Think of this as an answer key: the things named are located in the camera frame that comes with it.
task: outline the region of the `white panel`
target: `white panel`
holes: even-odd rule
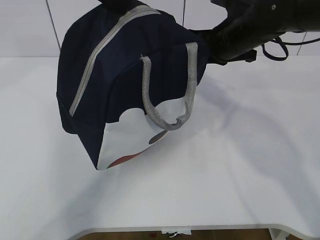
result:
[[[187,29],[201,30],[212,29],[227,17],[227,11],[209,0],[186,0],[184,26]],[[303,33],[286,33],[282,36],[283,41],[301,42]],[[267,51],[275,56],[284,56],[284,52],[278,44],[267,43]],[[258,47],[258,55],[262,56],[262,48]],[[290,55],[297,55],[299,46],[288,47]]]
[[[308,32],[305,41],[320,38],[320,32]],[[303,45],[299,55],[320,55],[320,42]]]
[[[141,2],[172,14],[182,25],[184,0],[141,0]],[[99,4],[98,0],[49,0],[59,42],[62,43],[67,30],[77,19]]]
[[[177,116],[186,112],[185,98],[161,102],[156,109],[168,123],[175,123]],[[106,170],[123,157],[142,153],[156,143],[150,140],[163,132],[141,108],[126,110],[119,121],[105,125],[97,169]]]
[[[0,57],[59,54],[45,0],[1,0],[0,33]]]

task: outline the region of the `gray strap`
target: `gray strap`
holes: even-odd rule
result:
[[[150,73],[152,63],[148,56],[143,56],[143,71],[142,71],[142,100],[146,113],[150,119],[159,128],[166,131],[174,131],[181,128],[190,118],[192,108],[194,106],[194,99],[197,87],[197,65],[198,65],[198,44],[196,42],[187,43],[186,45],[188,55],[188,80],[186,92],[184,96],[185,114],[176,119],[176,123],[170,124],[166,122],[158,110],[152,105],[149,95]]]

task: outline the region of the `insulated bag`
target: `insulated bag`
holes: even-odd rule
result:
[[[208,62],[206,43],[137,0],[105,3],[67,31],[58,64],[63,129],[97,170],[123,163],[189,119]]]

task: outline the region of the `table surface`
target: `table surface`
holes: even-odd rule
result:
[[[319,56],[209,65],[189,122],[96,171],[61,127],[57,58],[0,58],[0,239],[278,228],[320,238]]]

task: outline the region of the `white wall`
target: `white wall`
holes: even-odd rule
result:
[[[49,0],[48,2],[60,43],[72,23],[100,4],[98,0]],[[141,2],[172,14],[176,21],[182,24],[184,0],[141,0]]]
[[[320,32],[308,32],[304,41],[310,41],[320,38]],[[299,55],[320,55],[320,42],[303,45]]]
[[[58,54],[45,0],[0,0],[0,57]]]
[[[172,14],[188,29],[211,29],[227,17],[227,11],[210,0],[142,0],[155,9]],[[98,0],[48,0],[60,44],[73,22],[100,4]],[[0,57],[57,57],[58,42],[52,26],[46,0],[0,0]],[[305,40],[319,38],[319,32],[309,32]],[[301,42],[304,33],[286,33],[286,42]],[[283,56],[275,43],[267,50]],[[320,55],[320,42],[289,46],[290,55]]]

